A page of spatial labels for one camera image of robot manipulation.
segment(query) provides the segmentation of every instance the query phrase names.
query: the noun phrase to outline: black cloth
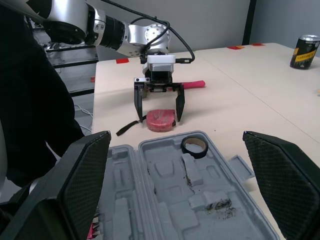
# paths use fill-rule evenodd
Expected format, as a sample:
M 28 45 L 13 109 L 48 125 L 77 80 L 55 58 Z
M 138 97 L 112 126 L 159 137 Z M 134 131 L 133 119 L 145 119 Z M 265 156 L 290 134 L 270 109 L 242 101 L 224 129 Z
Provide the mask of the black cloth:
M 0 4 L 0 69 L 20 62 L 37 45 L 24 16 Z
M 11 36 L 6 35 L 10 32 L 7 24 L 17 29 Z M 55 166 L 56 158 L 47 144 L 62 156 L 84 135 L 75 121 L 74 103 L 65 84 L 21 24 L 25 24 L 23 18 L 16 15 L 6 22 L 0 17 L 0 120 L 8 159 L 6 176 L 23 187 Z M 8 50 L 14 49 L 10 41 L 3 40 L 8 37 L 19 39 L 26 49 L 13 50 L 12 58 L 3 46 L 5 42 Z

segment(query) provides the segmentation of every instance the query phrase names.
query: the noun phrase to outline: white cable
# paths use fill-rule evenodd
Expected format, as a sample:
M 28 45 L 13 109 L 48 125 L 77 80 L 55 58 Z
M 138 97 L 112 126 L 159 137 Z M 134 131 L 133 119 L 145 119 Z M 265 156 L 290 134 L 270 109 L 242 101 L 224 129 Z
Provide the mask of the white cable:
M 75 109 L 75 111 L 77 112 L 77 111 L 81 111 L 81 112 L 83 112 L 83 113 L 85 113 L 85 114 L 88 114 L 88 115 L 90 115 L 92 118 L 94 118 L 94 115 L 91 113 L 91 112 L 89 112 L 88 110 L 86 110 L 86 109 L 83 109 L 81 106 L 79 106 L 78 104 L 74 104 L 74 106 L 75 107 L 77 107 L 77 108 L 79 108 L 79 109 Z M 90 133 L 92 132 L 91 131 L 91 129 L 89 129 L 89 128 L 87 128 L 87 127 L 85 127 L 85 126 L 82 126 L 82 125 L 79 125 L 81 128 L 83 128 L 83 129 L 85 129 L 85 130 L 88 130 Z
M 83 108 L 80 107 L 78 104 L 75 104 L 74 106 L 79 108 L 79 109 L 76 109 L 76 110 L 75 110 L 76 112 L 77 112 L 77 111 L 82 111 L 83 113 L 88 114 L 88 115 L 90 115 L 92 118 L 94 118 L 94 115 L 93 115 L 91 112 L 89 112 L 88 110 L 83 109 Z

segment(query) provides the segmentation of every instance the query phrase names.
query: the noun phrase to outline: can label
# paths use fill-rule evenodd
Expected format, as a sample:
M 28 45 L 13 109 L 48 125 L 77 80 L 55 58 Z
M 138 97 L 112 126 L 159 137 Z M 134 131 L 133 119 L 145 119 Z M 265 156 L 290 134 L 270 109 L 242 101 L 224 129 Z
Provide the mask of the can label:
M 314 59 L 320 41 L 298 39 L 290 66 L 296 69 L 308 69 Z

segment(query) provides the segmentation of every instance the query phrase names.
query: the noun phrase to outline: table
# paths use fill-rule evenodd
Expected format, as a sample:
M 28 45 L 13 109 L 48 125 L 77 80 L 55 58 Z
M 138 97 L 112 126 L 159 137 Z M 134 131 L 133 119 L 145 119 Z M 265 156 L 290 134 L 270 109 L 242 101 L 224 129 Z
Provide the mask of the table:
M 320 59 L 310 70 L 289 67 L 293 49 L 275 43 L 196 51 L 192 64 L 174 66 L 174 82 L 204 80 L 206 88 L 185 91 L 181 122 L 174 130 L 156 133 L 137 124 L 124 135 L 116 132 L 137 120 L 134 78 L 143 77 L 138 58 L 129 63 L 102 61 L 96 67 L 93 132 L 110 130 L 111 146 L 129 144 L 136 148 L 144 140 L 190 131 L 204 131 L 228 160 L 240 155 L 251 167 L 242 135 L 255 131 L 297 144 L 320 166 Z M 177 53 L 178 58 L 188 53 Z M 143 100 L 143 113 L 176 109 L 177 94 L 153 93 Z M 245 183 L 251 196 L 283 238 L 263 200 L 255 178 Z

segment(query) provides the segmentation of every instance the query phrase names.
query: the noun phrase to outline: black strap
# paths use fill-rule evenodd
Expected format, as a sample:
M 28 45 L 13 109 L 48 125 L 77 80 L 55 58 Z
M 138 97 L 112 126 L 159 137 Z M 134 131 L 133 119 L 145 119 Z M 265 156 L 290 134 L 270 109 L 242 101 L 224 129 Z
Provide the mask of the black strap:
M 147 115 L 143 116 L 142 117 L 142 121 L 146 120 L 147 119 Z M 131 123 L 129 123 L 128 125 L 124 126 L 123 128 L 121 128 L 117 133 L 116 135 L 119 137 L 121 136 L 122 134 L 124 134 L 126 131 L 128 131 L 131 127 L 133 127 L 134 125 L 140 123 L 140 121 L 133 121 Z

